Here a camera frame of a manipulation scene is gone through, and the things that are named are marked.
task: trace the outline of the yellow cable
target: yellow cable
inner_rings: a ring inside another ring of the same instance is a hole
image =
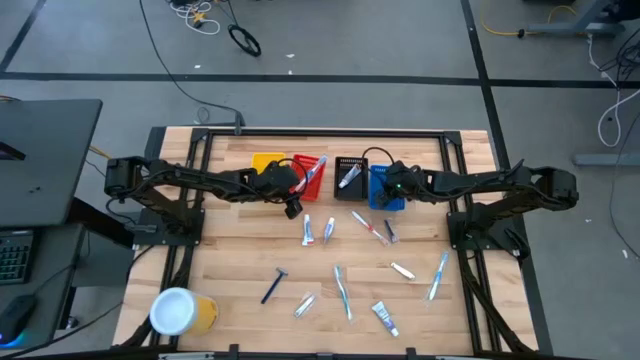
[[[571,12],[573,15],[578,15],[578,13],[571,6],[567,6],[567,5],[556,6],[553,9],[551,9],[551,11],[549,12],[549,17],[547,18],[547,24],[551,23],[551,20],[553,19],[553,15],[558,10],[566,10],[566,11]],[[516,32],[502,32],[502,31],[493,30],[490,27],[488,27],[487,24],[484,22],[484,9],[482,10],[482,13],[480,14],[480,22],[482,23],[482,27],[488,33],[493,34],[493,35],[500,35],[500,36],[519,36],[520,35],[520,33],[518,31],[516,31]],[[542,33],[541,32],[525,31],[524,34],[525,35],[538,35],[538,34],[542,34]]]

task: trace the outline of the red box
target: red box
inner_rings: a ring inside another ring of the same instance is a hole
[[[304,166],[304,170],[309,171],[318,162],[320,158],[295,154],[293,155],[293,159],[298,160],[298,162],[300,162],[300,164]],[[322,176],[324,175],[324,168],[326,165],[327,163],[322,164],[316,176],[314,176],[313,179],[311,179],[311,182],[307,184],[307,189],[304,191],[304,194],[302,194],[302,196],[300,197],[301,200],[306,200],[306,201],[318,200],[318,194],[320,193],[320,185],[322,184]],[[298,166],[298,164],[293,163],[293,170],[296,172],[300,180],[304,179],[304,171],[300,169],[300,166]]]

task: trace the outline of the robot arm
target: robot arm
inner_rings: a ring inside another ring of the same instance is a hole
[[[396,161],[386,176],[383,190],[376,194],[376,201],[382,205],[394,198],[436,203],[466,194],[506,192],[504,199],[488,205],[474,204],[474,211],[469,212],[474,213],[469,225],[482,222],[485,228],[497,220],[538,208],[567,210],[579,198],[573,174],[552,167],[528,168],[522,161],[509,170],[470,175],[423,170],[419,166],[408,168]]]
[[[212,173],[171,165],[164,160],[128,157],[109,160],[106,175],[107,195],[119,200],[131,198],[177,224],[181,232],[187,232],[192,225],[187,203],[169,200],[154,189],[156,186],[207,191],[228,202],[286,204],[289,219],[302,211],[300,194],[290,192],[300,181],[298,176],[290,166],[279,166],[275,161],[258,175],[254,168]]]

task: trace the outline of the keyboard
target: keyboard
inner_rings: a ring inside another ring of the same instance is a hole
[[[29,281],[33,239],[33,230],[0,230],[0,285]]]

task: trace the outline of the yellow box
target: yellow box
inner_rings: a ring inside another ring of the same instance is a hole
[[[251,157],[251,167],[256,168],[258,174],[261,174],[270,162],[282,160],[284,157],[284,153],[254,153]]]

